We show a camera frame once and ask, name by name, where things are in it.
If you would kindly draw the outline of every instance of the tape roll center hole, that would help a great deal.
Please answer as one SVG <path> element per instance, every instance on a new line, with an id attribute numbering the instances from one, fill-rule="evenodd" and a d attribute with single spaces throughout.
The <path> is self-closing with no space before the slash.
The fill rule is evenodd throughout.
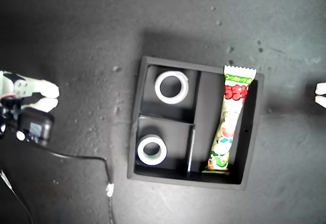
<path id="1" fill-rule="evenodd" d="M 180 93 L 181 82 L 175 76 L 168 76 L 162 81 L 160 90 L 163 96 L 173 98 Z"/>
<path id="2" fill-rule="evenodd" d="M 144 147 L 144 153 L 153 156 L 156 155 L 160 150 L 160 147 L 156 143 L 149 143 Z"/>

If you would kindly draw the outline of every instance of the snack bag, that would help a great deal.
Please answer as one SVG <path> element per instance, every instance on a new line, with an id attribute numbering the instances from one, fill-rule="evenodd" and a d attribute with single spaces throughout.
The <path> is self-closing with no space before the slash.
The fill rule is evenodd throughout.
<path id="1" fill-rule="evenodd" d="M 228 174 L 230 149 L 248 86 L 256 76 L 257 70 L 224 66 L 225 94 L 223 97 L 221 119 L 209 153 L 208 165 L 203 173 Z"/>

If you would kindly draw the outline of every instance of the white cable tie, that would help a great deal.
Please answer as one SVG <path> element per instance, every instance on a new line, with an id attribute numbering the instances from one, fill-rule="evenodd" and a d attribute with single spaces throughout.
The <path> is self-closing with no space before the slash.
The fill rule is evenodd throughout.
<path id="1" fill-rule="evenodd" d="M 11 186 L 9 180 L 2 170 L 1 170 L 0 176 L 1 176 L 2 180 L 5 182 L 5 184 L 10 188 L 10 190 L 12 190 L 12 186 Z"/>

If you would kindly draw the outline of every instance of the black cable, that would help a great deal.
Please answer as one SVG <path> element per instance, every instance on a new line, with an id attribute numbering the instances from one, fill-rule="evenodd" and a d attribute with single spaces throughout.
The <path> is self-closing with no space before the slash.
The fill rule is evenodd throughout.
<path id="1" fill-rule="evenodd" d="M 23 202 L 23 201 L 18 197 L 18 195 L 14 192 L 14 190 L 11 189 L 11 191 L 12 191 L 12 193 L 15 195 L 15 197 L 17 198 L 17 200 L 18 200 L 18 201 L 21 203 L 21 205 L 23 206 L 23 208 L 24 208 L 24 210 L 25 210 L 27 216 L 29 217 L 30 224 L 34 224 L 34 222 L 33 222 L 33 218 L 32 218 L 32 215 L 31 215 L 29 209 L 27 208 L 27 206 L 26 206 L 26 205 L 24 204 L 24 202 Z"/>
<path id="2" fill-rule="evenodd" d="M 50 155 L 52 156 L 55 156 L 55 157 L 59 157 L 59 158 L 64 158 L 64 159 L 79 159 L 79 160 L 98 160 L 98 161 L 101 161 L 104 163 L 104 166 L 105 166 L 105 172 L 106 172 L 106 176 L 107 176 L 107 183 L 109 184 L 110 181 L 111 181 L 111 178 L 110 178 L 110 173 L 109 173 L 109 168 L 108 168 L 108 164 L 107 164 L 107 159 L 105 158 L 102 158 L 102 157 L 98 157 L 98 156 L 79 156 L 79 155 L 68 155 L 68 154 L 61 154 L 61 153 L 57 153 L 57 152 L 54 152 L 42 145 L 39 145 L 37 144 L 36 142 L 34 142 L 29 133 L 26 132 L 25 133 L 26 135 L 26 138 L 28 139 L 28 141 L 31 142 L 31 145 L 34 146 L 35 148 L 37 149 L 41 149 L 41 150 L 44 150 L 45 152 L 49 153 Z M 110 218 L 110 224 L 113 224 L 113 212 L 112 212 L 112 199 L 109 197 L 109 218 Z"/>
<path id="3" fill-rule="evenodd" d="M 41 150 L 44 150 L 45 152 L 55 156 L 55 157 L 58 157 L 58 158 L 63 158 L 63 159 L 83 159 L 83 160 L 99 160 L 101 162 L 104 163 L 104 166 L 105 166 L 105 172 L 106 172 L 106 176 L 107 176 L 107 183 L 110 183 L 110 173 L 109 173 L 109 169 L 108 169 L 108 164 L 107 164 L 107 159 L 105 158 L 102 158 L 102 157 L 98 157 L 98 156 L 79 156 L 79 155 L 68 155 L 68 154 L 61 154 L 61 153 L 57 153 L 55 151 L 52 151 L 42 145 L 39 145 L 37 144 L 36 142 L 34 142 L 30 135 L 28 133 L 25 133 L 26 135 L 26 138 L 32 142 L 32 146 L 37 148 L 37 149 L 41 149 Z"/>

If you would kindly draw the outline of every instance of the wire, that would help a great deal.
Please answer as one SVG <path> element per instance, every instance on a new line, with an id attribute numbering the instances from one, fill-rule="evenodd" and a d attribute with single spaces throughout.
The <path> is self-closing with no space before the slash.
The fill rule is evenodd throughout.
<path id="1" fill-rule="evenodd" d="M 34 224 L 34 222 L 33 222 L 33 218 L 32 218 L 32 215 L 31 215 L 29 209 L 27 208 L 27 206 L 26 206 L 26 205 L 24 204 L 24 202 L 23 202 L 23 201 L 18 197 L 18 195 L 14 192 L 14 190 L 11 189 L 11 191 L 12 191 L 12 193 L 15 195 L 15 197 L 18 199 L 18 201 L 21 203 L 21 205 L 23 206 L 23 208 L 24 208 L 26 214 L 27 214 L 28 217 L 29 217 L 30 224 Z"/>
<path id="2" fill-rule="evenodd" d="M 68 155 L 68 154 L 61 154 L 61 153 L 57 153 L 55 151 L 52 151 L 44 146 L 41 146 L 37 143 L 35 143 L 30 135 L 28 133 L 25 133 L 26 135 L 26 138 L 30 141 L 30 142 L 33 142 L 31 145 L 35 148 L 38 148 L 38 149 L 41 149 L 55 157 L 58 157 L 58 158 L 63 158 L 63 159 L 81 159 L 81 160 L 98 160 L 98 161 L 101 161 L 104 163 L 104 166 L 105 166 L 105 172 L 106 172 L 106 176 L 107 176 L 107 182 L 109 183 L 111 181 L 111 178 L 110 178 L 110 173 L 109 173 L 109 169 L 108 169 L 108 164 L 107 164 L 107 159 L 105 158 L 102 158 L 102 157 L 98 157 L 98 156 L 79 156 L 79 155 Z"/>
<path id="3" fill-rule="evenodd" d="M 29 209 L 27 208 L 27 206 L 24 204 L 24 202 L 20 199 L 20 197 L 18 197 L 18 195 L 15 193 L 10 181 L 8 180 L 6 174 L 3 172 L 3 170 L 1 170 L 0 172 L 0 177 L 2 178 L 2 180 L 5 182 L 5 184 L 7 185 L 7 187 L 12 191 L 12 193 L 15 195 L 16 199 L 21 203 L 21 205 L 23 206 L 26 214 L 28 215 L 29 217 L 29 221 L 30 221 L 30 224 L 34 224 L 33 222 L 33 219 L 32 219 L 32 215 L 29 211 Z"/>
<path id="4" fill-rule="evenodd" d="M 110 178 L 110 172 L 109 172 L 109 167 L 107 164 L 107 159 L 102 158 L 102 157 L 98 157 L 98 156 L 79 156 L 79 155 L 68 155 L 68 154 L 61 154 L 61 153 L 57 153 L 54 152 L 44 146 L 41 146 L 39 144 L 37 144 L 36 142 L 34 142 L 34 140 L 31 139 L 29 133 L 25 133 L 26 135 L 26 139 L 31 143 L 32 146 L 34 146 L 37 149 L 43 150 L 47 153 L 49 153 L 52 156 L 55 157 L 59 157 L 59 158 L 63 158 L 63 159 L 79 159 L 79 160 L 98 160 L 104 163 L 105 166 L 105 172 L 106 172 L 106 176 L 107 176 L 107 182 L 110 183 L 111 182 L 111 178 Z M 113 224 L 113 211 L 112 211 L 112 199 L 109 197 L 109 203 L 108 203 L 108 208 L 109 208 L 109 218 L 110 218 L 110 224 Z"/>

